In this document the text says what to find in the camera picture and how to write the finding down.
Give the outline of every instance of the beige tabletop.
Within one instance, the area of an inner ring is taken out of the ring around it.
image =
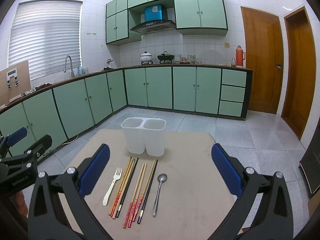
[[[166,149],[158,158],[148,202],[142,222],[132,223],[131,228],[122,225],[138,179],[140,168],[147,162],[145,184],[153,157],[144,152],[130,154],[121,130],[102,129],[83,147],[69,166],[78,167],[82,160],[92,156],[102,143],[109,145],[110,160],[102,172],[92,193],[84,199],[105,230],[114,240],[124,239],[192,239],[204,240],[215,231],[230,211],[234,200],[219,171],[211,159],[211,147],[215,140],[209,133],[166,132]],[[125,169],[129,157],[139,157],[118,219],[109,215],[112,200],[120,181],[117,181],[107,206],[102,200],[109,189],[117,167]],[[166,173],[168,179],[162,184],[157,215],[152,217],[152,208],[158,187],[157,176]],[[72,228],[81,232],[72,216],[63,194],[61,202]]]

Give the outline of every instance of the fork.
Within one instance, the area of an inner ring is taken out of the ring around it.
[[[110,185],[110,188],[108,189],[106,195],[103,198],[102,204],[104,206],[106,206],[108,204],[108,199],[109,199],[110,193],[111,193],[111,191],[113,189],[113,186],[114,186],[115,182],[121,178],[121,174],[122,174],[122,168],[117,168],[116,169],[116,173],[113,175],[113,181],[112,181],[112,183]]]

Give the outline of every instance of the gray tile floor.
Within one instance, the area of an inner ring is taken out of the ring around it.
[[[248,111],[246,121],[236,121],[127,107],[65,145],[41,163],[38,170],[45,170],[49,175],[63,172],[99,129],[121,129],[121,123],[128,117],[160,117],[166,120],[167,131],[208,132],[229,155],[238,158],[244,167],[252,166],[257,172],[268,175],[281,171],[292,202],[294,235],[308,221],[308,194],[303,174],[298,168],[305,149],[289,126],[275,114]],[[33,186],[30,186],[23,191],[27,204],[32,189]],[[260,200],[261,194],[257,195],[243,227],[251,225]]]

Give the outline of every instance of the window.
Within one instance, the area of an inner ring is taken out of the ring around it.
[[[63,71],[67,55],[74,69],[80,67],[81,5],[66,0],[20,3],[10,33],[8,66],[28,60],[30,80]]]

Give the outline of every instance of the orange thermos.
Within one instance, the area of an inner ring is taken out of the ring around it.
[[[236,65],[237,66],[243,66],[243,61],[245,60],[245,52],[239,45],[238,48],[236,48]]]

